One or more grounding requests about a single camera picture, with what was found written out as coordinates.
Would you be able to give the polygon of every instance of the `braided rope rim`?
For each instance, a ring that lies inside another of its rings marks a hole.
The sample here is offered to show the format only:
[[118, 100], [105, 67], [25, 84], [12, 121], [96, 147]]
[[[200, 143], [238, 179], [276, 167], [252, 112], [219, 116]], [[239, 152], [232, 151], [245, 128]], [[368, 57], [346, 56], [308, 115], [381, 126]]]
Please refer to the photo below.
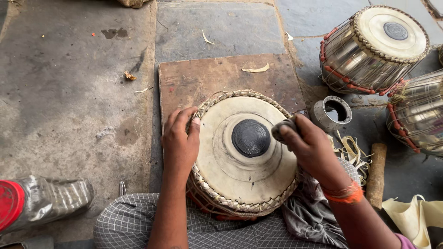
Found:
[[[273, 105], [275, 108], [277, 108], [286, 118], [292, 117], [291, 114], [289, 114], [283, 107], [281, 107], [276, 101], [274, 101], [271, 98], [268, 98], [261, 93], [255, 92], [251, 89], [246, 90], [238, 90], [233, 92], [225, 92], [225, 91], [219, 91], [216, 93], [223, 93], [222, 95], [219, 95], [213, 99], [209, 98], [206, 101], [204, 101], [201, 105], [198, 106], [197, 112], [191, 117], [190, 120], [192, 120], [194, 117], [199, 117], [200, 119], [202, 116], [205, 115], [205, 113], [209, 110], [211, 106], [214, 104], [217, 104], [218, 102], [225, 100], [227, 98], [231, 97], [254, 97], [261, 99], [263, 101], [268, 102], [269, 104]], [[294, 178], [294, 180], [291, 182], [291, 184], [286, 188], [286, 190], [274, 197], [271, 198], [267, 202], [262, 203], [252, 203], [252, 204], [239, 204], [236, 201], [233, 201], [231, 199], [227, 199], [224, 196], [221, 196], [218, 194], [213, 188], [209, 186], [209, 184], [205, 181], [205, 179], [200, 175], [200, 170], [197, 167], [197, 163], [194, 163], [192, 166], [191, 174], [188, 178], [189, 183], [197, 187], [196, 189], [200, 189], [202, 191], [201, 194], [208, 195], [204, 196], [204, 198], [208, 202], [212, 202], [211, 204], [215, 205], [216, 207], [228, 212], [231, 215], [239, 216], [239, 217], [252, 217], [252, 216], [263, 216], [270, 214], [273, 212], [276, 208], [280, 207], [283, 202], [294, 192], [295, 188], [298, 185], [298, 179], [297, 177]]]
[[[360, 15], [365, 11], [368, 10], [370, 8], [389, 8], [395, 11], [398, 11], [404, 15], [406, 15], [407, 17], [411, 18], [419, 27], [420, 29], [423, 31], [425, 37], [426, 37], [426, 48], [423, 51], [423, 53], [421, 55], [419, 55], [416, 58], [411, 58], [411, 59], [403, 59], [403, 58], [398, 58], [398, 57], [392, 57], [388, 54], [384, 54], [381, 53], [377, 48], [374, 48], [369, 42], [368, 40], [363, 36], [363, 34], [360, 32], [359, 26], [358, 26], [358, 19], [360, 17]], [[422, 60], [424, 57], [426, 57], [426, 55], [428, 55], [431, 52], [431, 46], [429, 45], [429, 36], [427, 35], [426, 30], [423, 28], [423, 26], [417, 21], [415, 20], [415, 18], [413, 18], [412, 16], [410, 16], [408, 13], [403, 12], [400, 9], [394, 8], [394, 7], [390, 7], [387, 5], [383, 5], [383, 4], [378, 4], [378, 5], [372, 5], [372, 6], [367, 6], [364, 7], [362, 10], [358, 11], [357, 13], [355, 13], [354, 16], [352, 16], [351, 18], [353, 18], [352, 21], [352, 25], [354, 28], [354, 33], [358, 39], [359, 42], [361, 42], [361, 44], [366, 47], [373, 55], [387, 61], [387, 62], [393, 62], [396, 64], [414, 64], [417, 61]]]
[[443, 66], [443, 44], [439, 48], [439, 61]]

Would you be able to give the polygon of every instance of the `white drumhead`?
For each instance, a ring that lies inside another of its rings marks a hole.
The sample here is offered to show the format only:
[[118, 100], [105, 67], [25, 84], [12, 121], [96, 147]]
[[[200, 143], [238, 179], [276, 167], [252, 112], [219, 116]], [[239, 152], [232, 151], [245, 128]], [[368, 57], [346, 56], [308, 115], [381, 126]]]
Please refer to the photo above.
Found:
[[200, 125], [196, 161], [200, 175], [218, 194], [239, 204], [268, 202], [281, 195], [296, 177], [295, 155], [270, 136], [262, 154], [244, 156], [234, 146], [232, 134], [245, 120], [259, 123], [271, 134], [271, 128], [285, 118], [273, 105], [254, 97], [231, 97], [211, 106]]
[[369, 8], [357, 20], [364, 38], [381, 53], [403, 59], [416, 58], [426, 49], [426, 35], [405, 14], [390, 8]]

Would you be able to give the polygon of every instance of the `wooden board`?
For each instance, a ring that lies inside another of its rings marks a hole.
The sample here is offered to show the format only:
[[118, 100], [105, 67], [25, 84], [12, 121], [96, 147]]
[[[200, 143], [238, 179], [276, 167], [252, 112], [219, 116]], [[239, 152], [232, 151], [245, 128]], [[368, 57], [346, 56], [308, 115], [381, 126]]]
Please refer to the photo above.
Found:
[[[265, 72], [249, 73], [269, 62]], [[287, 54], [254, 54], [164, 62], [159, 66], [162, 124], [177, 108], [198, 106], [217, 91], [254, 89], [289, 113], [307, 113]]]

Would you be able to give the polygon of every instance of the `pink sleeve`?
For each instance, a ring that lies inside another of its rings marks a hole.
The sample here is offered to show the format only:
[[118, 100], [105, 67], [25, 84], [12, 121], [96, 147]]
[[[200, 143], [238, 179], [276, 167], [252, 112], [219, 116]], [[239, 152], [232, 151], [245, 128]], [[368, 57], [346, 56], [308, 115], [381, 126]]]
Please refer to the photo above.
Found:
[[400, 239], [401, 249], [416, 249], [416, 247], [409, 241], [405, 236], [395, 233], [395, 235]]

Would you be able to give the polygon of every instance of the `hand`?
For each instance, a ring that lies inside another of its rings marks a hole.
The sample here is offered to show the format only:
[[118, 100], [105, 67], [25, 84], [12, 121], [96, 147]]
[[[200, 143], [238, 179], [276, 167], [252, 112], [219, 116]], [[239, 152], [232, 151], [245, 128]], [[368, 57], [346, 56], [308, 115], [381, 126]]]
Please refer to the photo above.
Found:
[[168, 117], [164, 127], [162, 145], [164, 151], [163, 180], [171, 179], [174, 184], [186, 186], [192, 165], [197, 159], [200, 146], [200, 119], [196, 117], [186, 134], [186, 123], [197, 111], [189, 107], [175, 110]]
[[297, 162], [329, 190], [345, 188], [351, 178], [337, 160], [326, 133], [301, 114], [295, 116], [301, 136], [289, 126], [280, 127], [280, 134], [297, 156]]

